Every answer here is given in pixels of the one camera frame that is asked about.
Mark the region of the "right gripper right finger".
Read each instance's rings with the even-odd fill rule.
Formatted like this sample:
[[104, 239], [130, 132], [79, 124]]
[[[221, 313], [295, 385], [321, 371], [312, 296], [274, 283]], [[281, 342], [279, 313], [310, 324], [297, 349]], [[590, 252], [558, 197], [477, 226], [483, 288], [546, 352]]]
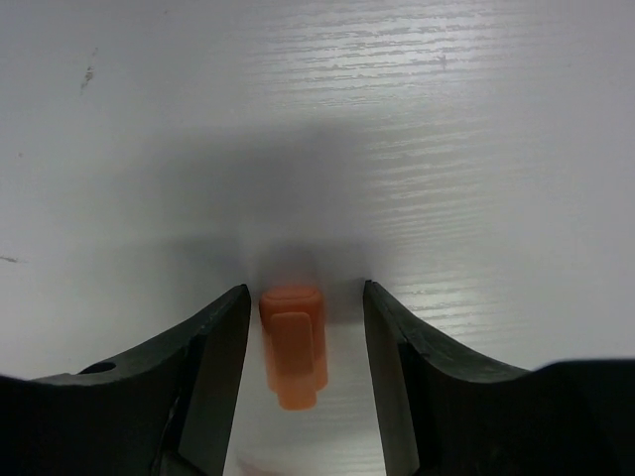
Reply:
[[634, 363], [570, 360], [528, 371], [363, 289], [365, 339], [390, 475], [630, 475]]

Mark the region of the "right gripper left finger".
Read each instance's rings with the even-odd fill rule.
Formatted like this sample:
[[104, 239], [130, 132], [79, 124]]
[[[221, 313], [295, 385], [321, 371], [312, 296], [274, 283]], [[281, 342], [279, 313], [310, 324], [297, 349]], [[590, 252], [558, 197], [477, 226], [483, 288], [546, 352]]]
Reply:
[[219, 475], [250, 322], [245, 286], [77, 374], [1, 380], [5, 475]]

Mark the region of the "orange highlighter cap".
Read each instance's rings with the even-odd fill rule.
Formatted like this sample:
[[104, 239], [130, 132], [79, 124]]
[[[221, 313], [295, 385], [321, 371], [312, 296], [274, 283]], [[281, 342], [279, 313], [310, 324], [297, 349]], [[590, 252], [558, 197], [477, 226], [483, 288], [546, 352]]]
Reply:
[[286, 411], [314, 407], [328, 382], [325, 306], [309, 286], [271, 288], [260, 296], [267, 383]]

